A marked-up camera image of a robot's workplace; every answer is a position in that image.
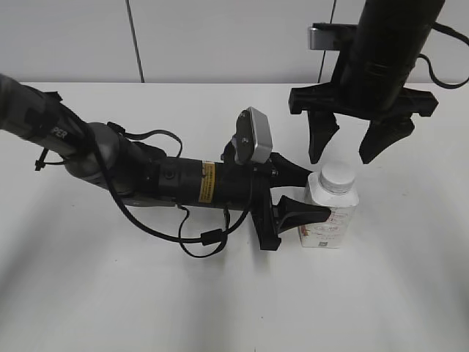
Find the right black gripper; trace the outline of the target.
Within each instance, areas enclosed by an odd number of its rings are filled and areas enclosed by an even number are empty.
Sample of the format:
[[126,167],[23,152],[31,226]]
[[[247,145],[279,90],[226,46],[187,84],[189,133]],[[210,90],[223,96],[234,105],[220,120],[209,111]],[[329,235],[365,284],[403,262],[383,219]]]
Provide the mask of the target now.
[[359,148],[364,164],[414,131],[413,114],[429,117],[438,101],[428,91],[409,89],[405,82],[415,56],[340,55],[328,83],[291,89],[291,114],[308,112],[309,159],[317,164],[339,130],[334,113],[371,121]]

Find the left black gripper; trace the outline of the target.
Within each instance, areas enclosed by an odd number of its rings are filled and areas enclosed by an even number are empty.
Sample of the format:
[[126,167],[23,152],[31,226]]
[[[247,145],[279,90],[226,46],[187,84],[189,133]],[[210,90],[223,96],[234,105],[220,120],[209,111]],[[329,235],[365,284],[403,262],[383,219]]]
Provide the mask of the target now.
[[287,160],[279,153],[271,153],[263,164],[235,162],[236,149],[228,143],[221,159],[227,182],[227,199],[232,205],[248,209],[254,223],[259,247],[264,251],[275,251],[281,239],[278,234],[307,224],[326,222],[330,208],[299,202],[282,196],[273,206],[270,188],[304,187],[311,170]]

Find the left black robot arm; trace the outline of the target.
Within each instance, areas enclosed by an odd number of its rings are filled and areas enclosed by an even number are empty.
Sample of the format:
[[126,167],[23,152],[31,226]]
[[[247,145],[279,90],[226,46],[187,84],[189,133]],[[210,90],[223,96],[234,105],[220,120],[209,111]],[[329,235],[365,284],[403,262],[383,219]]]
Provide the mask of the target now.
[[273,152],[267,117],[249,107],[219,162],[168,156],[146,144],[149,133],[113,123],[84,122],[57,92],[1,77],[1,129],[54,152],[70,175],[109,191],[130,217],[132,207],[219,208],[251,217],[260,248],[275,251],[282,232],[322,223],[329,208],[282,197],[273,188],[307,184],[310,172]]

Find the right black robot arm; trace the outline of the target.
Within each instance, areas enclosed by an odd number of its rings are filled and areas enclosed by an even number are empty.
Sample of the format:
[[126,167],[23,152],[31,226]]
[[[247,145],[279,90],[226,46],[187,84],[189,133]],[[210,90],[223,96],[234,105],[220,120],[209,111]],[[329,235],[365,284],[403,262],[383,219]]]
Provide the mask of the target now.
[[364,164],[413,132],[413,114],[432,115],[435,96],[405,82],[442,7],[442,1],[366,1],[356,25],[310,27],[310,49],[339,52],[328,83],[289,95],[291,114],[308,114],[312,164],[339,129],[336,114],[369,122],[359,148]]

